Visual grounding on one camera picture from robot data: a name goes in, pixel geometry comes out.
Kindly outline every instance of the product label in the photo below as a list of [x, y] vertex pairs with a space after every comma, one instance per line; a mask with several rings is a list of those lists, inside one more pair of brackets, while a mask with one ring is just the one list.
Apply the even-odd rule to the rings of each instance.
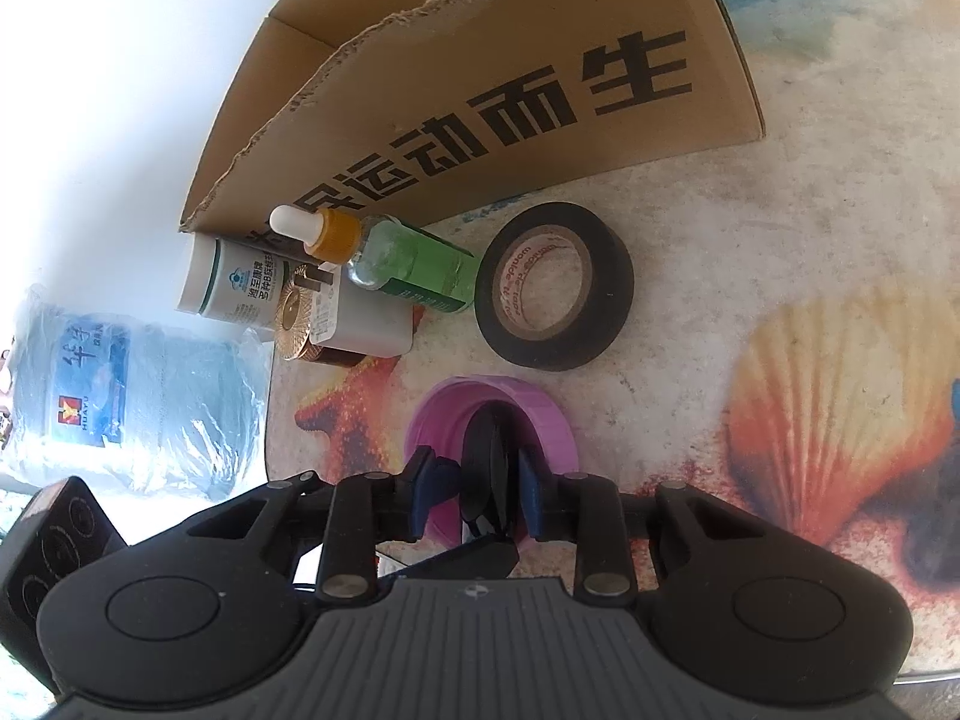
[[452, 314], [459, 311], [466, 305], [463, 300], [450, 298], [447, 295], [435, 293], [433, 290], [426, 289], [409, 281], [403, 281], [398, 278], [392, 278], [384, 284], [380, 291], [387, 295], [396, 295], [398, 298], [413, 300], [414, 303], [421, 303], [424, 306], [435, 308], [437, 311], [445, 311]]
[[269, 327], [289, 263], [268, 251], [217, 240], [214, 274], [200, 313], [210, 319]]
[[320, 283], [313, 293], [313, 309], [310, 314], [310, 343], [322, 346], [337, 332], [337, 311], [340, 306], [340, 273], [333, 274], [333, 283]]
[[61, 338], [50, 395], [50, 435], [87, 446], [123, 440], [130, 330], [78, 317]]

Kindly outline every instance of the pink plastic cup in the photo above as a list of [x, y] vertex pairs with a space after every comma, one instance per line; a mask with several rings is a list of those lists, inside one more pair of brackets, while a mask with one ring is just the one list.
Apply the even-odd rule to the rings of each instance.
[[[542, 389], [510, 376], [454, 376], [434, 386], [416, 407], [403, 440], [403, 454], [416, 447], [432, 446], [438, 456], [459, 463], [467, 423], [478, 408], [491, 400], [514, 406], [520, 418], [520, 440], [538, 443], [554, 473], [580, 469], [577, 445], [563, 413]], [[460, 503], [454, 498], [435, 506], [426, 523], [426, 536], [455, 547], [462, 541]], [[522, 538], [518, 547], [531, 541]]]

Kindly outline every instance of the black robotic claw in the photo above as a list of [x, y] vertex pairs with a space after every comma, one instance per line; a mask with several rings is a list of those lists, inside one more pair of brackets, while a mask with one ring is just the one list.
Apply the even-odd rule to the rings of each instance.
[[[463, 475], [421, 447], [398, 475], [306, 472], [104, 550], [52, 581], [35, 626], [8, 603], [0, 635], [32, 637], [64, 695], [52, 717], [902, 717], [881, 692], [911, 622], [885, 581], [687, 485], [556, 476], [499, 410], [469, 440]], [[0, 546], [5, 602], [78, 484]], [[378, 579], [376, 544], [416, 541], [458, 494], [476, 538]], [[514, 531], [576, 544], [572, 596], [507, 579]], [[638, 590], [631, 538], [658, 589]], [[316, 592], [294, 589], [321, 542]]]

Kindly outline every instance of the tape roll core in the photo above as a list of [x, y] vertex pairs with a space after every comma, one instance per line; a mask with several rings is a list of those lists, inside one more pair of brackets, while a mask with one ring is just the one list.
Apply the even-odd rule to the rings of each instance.
[[[577, 298], [549, 327], [532, 324], [523, 288], [546, 255], [571, 248], [580, 261]], [[476, 315], [493, 351], [516, 365], [570, 370], [616, 338], [634, 297], [634, 269], [623, 242], [600, 218], [572, 203], [536, 205], [493, 239], [477, 275]]]
[[[580, 288], [573, 305], [563, 317], [548, 327], [538, 328], [527, 319], [523, 302], [523, 288], [527, 277], [545, 256], [557, 250], [573, 250], [580, 261]], [[552, 338], [568, 327], [582, 312], [587, 302], [587, 287], [593, 277], [590, 252], [583, 240], [572, 230], [555, 224], [542, 224], [523, 233], [507, 246], [496, 266], [493, 281], [497, 285], [497, 300], [493, 308], [503, 325], [517, 338], [541, 341]]]

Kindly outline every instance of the seashell print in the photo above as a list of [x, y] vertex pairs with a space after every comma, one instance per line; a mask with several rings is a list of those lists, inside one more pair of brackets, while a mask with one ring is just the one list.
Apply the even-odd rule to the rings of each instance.
[[731, 471], [766, 517], [827, 543], [887, 482], [936, 460], [954, 428], [958, 328], [940, 293], [902, 279], [767, 317], [728, 399]]

